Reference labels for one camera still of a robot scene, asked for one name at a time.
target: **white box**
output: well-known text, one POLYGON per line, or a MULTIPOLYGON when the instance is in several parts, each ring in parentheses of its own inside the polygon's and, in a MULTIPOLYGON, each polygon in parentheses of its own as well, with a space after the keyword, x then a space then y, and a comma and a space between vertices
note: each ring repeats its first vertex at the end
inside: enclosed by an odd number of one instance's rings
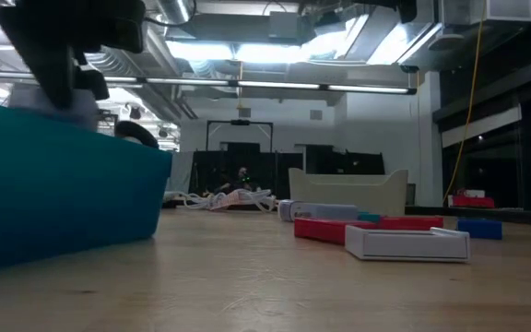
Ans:
POLYGON ((364 260, 466 263, 467 232, 432 227, 430 231, 382 231, 346 227, 346 250, 364 260))

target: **wooden table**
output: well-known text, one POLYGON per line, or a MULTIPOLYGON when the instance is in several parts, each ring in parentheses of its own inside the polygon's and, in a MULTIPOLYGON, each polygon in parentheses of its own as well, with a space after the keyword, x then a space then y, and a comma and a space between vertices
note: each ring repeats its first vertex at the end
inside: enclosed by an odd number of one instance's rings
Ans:
POLYGON ((0 269, 0 331, 530 331, 531 226, 470 265, 361 262, 275 214, 164 211, 154 240, 0 269))

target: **ceiling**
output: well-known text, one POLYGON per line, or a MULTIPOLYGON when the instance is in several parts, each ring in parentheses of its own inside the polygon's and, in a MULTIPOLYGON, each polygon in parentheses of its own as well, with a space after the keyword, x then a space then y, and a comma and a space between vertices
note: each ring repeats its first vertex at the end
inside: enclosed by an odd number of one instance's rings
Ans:
MULTIPOLYGON (((144 0, 147 15, 155 18, 161 11, 158 1, 144 0)), ((471 6, 478 0, 449 0, 448 3, 471 6)), ((246 1, 246 0, 197 0, 196 14, 181 28, 164 29, 150 26, 146 38, 146 50, 141 54, 133 54, 119 50, 104 49, 102 54, 90 55, 89 61, 107 76, 122 77, 200 77, 257 80, 268 82, 313 82, 320 84, 372 85, 382 87, 411 87, 416 82, 410 74, 401 70, 396 61, 419 46, 416 52, 408 57, 403 65, 417 65, 421 70, 444 70, 466 65, 472 58, 473 45, 476 42, 478 25, 471 20, 464 22, 460 18, 436 12, 439 0, 417 0, 418 15, 412 22, 401 24, 398 12, 379 6, 354 6, 350 1, 246 1), (343 45, 353 34, 354 42, 344 56, 337 55, 338 50, 331 53, 312 55, 309 59, 291 63, 251 63, 231 60, 205 60, 190 62, 184 58, 176 58, 176 50, 168 47, 166 42, 220 43, 226 44, 233 53, 239 54, 241 47, 247 42, 267 42, 273 45, 297 45, 315 36, 314 22, 323 13, 340 10, 337 17, 344 28, 346 22, 367 20, 360 30, 357 24, 351 25, 342 34, 337 45, 343 45), (279 28, 272 24, 283 11, 298 13, 295 20, 298 28, 294 32, 279 28), (430 30, 443 23, 446 30, 430 35, 430 30), (442 32, 452 31, 463 35, 464 41, 454 48, 443 52, 430 51, 428 44, 433 42, 442 32)), ((284 26, 286 18, 276 21, 284 26)), ((524 28, 525 22, 493 22, 486 23, 484 52, 496 48, 508 41, 524 28)), ((0 71, 27 72, 17 53, 13 50, 0 50, 0 71)), ((2 83, 14 83, 18 80, 0 79, 2 83)), ((182 120, 195 119, 197 115, 186 101, 190 99, 236 99, 239 89, 211 87, 177 87, 168 85, 143 85, 124 87, 135 93, 145 105, 156 114, 162 122, 180 123, 182 120)), ((243 88, 243 98, 259 98, 272 100, 309 100, 325 101, 333 106, 341 98, 340 92, 258 89, 243 88)))

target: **metal frame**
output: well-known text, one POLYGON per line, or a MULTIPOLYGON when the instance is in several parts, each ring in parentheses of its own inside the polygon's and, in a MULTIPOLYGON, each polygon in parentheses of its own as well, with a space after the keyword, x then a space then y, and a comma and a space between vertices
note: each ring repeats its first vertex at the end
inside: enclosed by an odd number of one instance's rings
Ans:
MULTIPOLYGON (((205 149, 205 151, 208 151, 208 142, 210 141, 210 125, 212 125, 212 124, 235 125, 235 124, 233 124, 234 121, 235 120, 231 120, 231 121, 208 120, 206 122, 206 149, 205 149)), ((269 126, 269 151, 270 151, 270 153, 273 152, 273 150, 274 150, 274 123, 250 121, 249 125, 268 125, 269 126)))

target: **blue block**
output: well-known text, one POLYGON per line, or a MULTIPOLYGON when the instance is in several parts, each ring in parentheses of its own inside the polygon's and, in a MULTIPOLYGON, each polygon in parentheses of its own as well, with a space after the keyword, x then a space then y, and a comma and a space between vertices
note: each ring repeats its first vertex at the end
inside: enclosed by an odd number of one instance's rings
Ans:
POLYGON ((370 222, 380 222, 380 215, 375 215, 365 211, 361 211, 358 214, 359 221, 370 221, 370 222))
POLYGON ((146 239, 171 154, 0 107, 0 267, 146 239))
POLYGON ((486 219, 458 219, 458 231, 467 231, 474 239, 501 240, 503 238, 502 223, 486 219))

